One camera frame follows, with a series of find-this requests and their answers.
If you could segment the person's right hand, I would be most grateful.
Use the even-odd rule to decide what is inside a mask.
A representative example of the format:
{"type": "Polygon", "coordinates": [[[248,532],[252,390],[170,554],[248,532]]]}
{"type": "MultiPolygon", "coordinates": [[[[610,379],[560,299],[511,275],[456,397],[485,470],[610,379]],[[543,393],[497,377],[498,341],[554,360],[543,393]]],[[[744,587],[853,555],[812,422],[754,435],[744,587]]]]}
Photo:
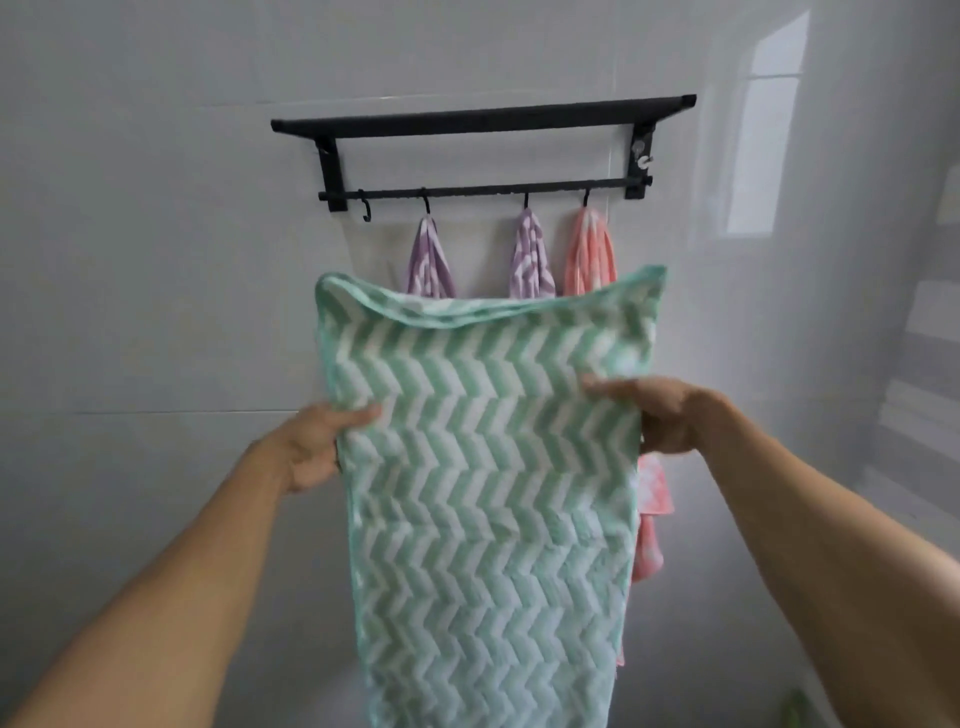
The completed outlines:
{"type": "Polygon", "coordinates": [[[701,452],[715,440],[731,403],[726,395],[678,378],[645,375],[640,380],[642,455],[701,452]]]}

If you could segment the person's left hand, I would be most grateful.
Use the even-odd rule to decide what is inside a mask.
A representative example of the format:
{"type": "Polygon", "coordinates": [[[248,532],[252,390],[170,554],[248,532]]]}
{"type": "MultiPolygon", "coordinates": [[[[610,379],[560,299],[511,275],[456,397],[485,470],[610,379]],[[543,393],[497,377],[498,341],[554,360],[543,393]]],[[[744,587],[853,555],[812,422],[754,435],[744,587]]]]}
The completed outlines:
{"type": "Polygon", "coordinates": [[[313,489],[341,471],[338,439],[342,432],[329,437],[321,426],[321,408],[334,406],[329,403],[311,404],[283,423],[274,433],[282,444],[284,457],[289,464],[290,478],[287,489],[301,493],[313,489]]]}

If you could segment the person's right forearm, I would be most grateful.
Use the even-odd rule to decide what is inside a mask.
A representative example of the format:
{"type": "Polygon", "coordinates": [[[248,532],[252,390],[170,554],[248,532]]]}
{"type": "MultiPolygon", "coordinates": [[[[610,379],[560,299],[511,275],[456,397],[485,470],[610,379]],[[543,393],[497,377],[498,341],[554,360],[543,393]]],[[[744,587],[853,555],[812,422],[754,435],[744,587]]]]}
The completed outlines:
{"type": "Polygon", "coordinates": [[[726,397],[698,450],[846,728],[960,728],[960,563],[799,459],[726,397]]]}

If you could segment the purple zigzag towel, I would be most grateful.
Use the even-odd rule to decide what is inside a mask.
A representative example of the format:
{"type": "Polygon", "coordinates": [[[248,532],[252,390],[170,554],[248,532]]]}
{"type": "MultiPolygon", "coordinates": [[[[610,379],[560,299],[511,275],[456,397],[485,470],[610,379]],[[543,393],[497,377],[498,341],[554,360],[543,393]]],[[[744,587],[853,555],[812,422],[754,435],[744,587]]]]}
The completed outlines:
{"type": "Polygon", "coordinates": [[[457,296],[450,266],[442,249],[433,216],[419,221],[407,265],[406,294],[428,299],[457,296]]]}
{"type": "Polygon", "coordinates": [[[557,295],[550,271],[544,232],[537,215],[525,207],[518,219],[510,262],[509,298],[553,299],[557,295]]]}

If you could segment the black wall towel rack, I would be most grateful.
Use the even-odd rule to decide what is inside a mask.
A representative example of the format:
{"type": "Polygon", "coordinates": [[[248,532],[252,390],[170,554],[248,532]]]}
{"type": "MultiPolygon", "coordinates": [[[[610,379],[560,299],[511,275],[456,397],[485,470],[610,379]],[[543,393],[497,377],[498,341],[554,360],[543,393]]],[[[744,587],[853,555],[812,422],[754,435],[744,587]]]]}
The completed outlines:
{"type": "Polygon", "coordinates": [[[522,197],[620,190],[642,200],[653,184],[659,124],[690,112],[696,94],[418,113],[270,120],[277,135],[316,149],[318,200],[352,203],[522,197]]]}

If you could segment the green zigzag towel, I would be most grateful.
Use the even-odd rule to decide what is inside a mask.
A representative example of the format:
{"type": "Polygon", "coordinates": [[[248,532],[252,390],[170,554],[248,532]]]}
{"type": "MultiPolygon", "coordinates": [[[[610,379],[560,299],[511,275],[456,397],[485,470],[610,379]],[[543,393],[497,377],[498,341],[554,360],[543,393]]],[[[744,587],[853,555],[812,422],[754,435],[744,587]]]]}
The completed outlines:
{"type": "Polygon", "coordinates": [[[578,297],[315,287],[371,728],[607,728],[642,415],[581,388],[651,357],[665,266],[578,297]]]}

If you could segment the green object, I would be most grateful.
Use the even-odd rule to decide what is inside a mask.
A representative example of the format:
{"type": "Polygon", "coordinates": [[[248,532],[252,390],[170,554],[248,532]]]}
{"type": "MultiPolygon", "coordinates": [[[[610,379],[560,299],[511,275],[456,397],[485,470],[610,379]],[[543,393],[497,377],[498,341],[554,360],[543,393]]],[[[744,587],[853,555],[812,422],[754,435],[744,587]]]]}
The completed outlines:
{"type": "Polygon", "coordinates": [[[815,710],[807,694],[792,689],[783,699],[776,728],[816,728],[815,710]]]}

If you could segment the person's left forearm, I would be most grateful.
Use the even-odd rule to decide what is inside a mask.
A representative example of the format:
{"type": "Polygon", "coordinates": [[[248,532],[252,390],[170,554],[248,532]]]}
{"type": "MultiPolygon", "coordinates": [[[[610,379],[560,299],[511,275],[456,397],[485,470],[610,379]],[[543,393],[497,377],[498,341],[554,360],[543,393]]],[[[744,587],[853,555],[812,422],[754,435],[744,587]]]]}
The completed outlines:
{"type": "Polygon", "coordinates": [[[212,728],[297,458],[291,443],[255,442],[2,728],[212,728]]]}

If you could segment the pink zigzag towel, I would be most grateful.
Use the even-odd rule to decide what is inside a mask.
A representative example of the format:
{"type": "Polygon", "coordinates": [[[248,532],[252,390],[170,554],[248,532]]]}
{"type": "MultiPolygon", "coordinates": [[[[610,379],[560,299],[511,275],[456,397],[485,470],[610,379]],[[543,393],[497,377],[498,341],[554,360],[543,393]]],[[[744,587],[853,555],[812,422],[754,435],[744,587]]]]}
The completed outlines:
{"type": "MultiPolygon", "coordinates": [[[[613,284],[618,279],[614,246],[606,218],[592,207],[584,207],[574,224],[566,254],[561,291],[578,296],[613,284]]],[[[648,453],[638,459],[638,529],[630,582],[637,584],[654,577],[664,566],[656,519],[674,512],[659,455],[648,453]]]]}

